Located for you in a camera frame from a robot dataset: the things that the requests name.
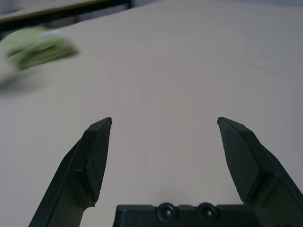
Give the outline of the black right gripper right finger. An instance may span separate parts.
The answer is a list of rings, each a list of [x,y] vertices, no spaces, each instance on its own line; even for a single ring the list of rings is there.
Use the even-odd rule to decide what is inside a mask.
[[[264,227],[301,227],[303,194],[278,159],[245,125],[219,117],[226,163],[243,204]]]

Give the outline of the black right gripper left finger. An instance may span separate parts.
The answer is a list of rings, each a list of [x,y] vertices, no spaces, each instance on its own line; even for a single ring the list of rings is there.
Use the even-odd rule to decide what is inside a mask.
[[[31,227],[78,227],[99,199],[105,174],[112,118],[91,124],[62,159]]]

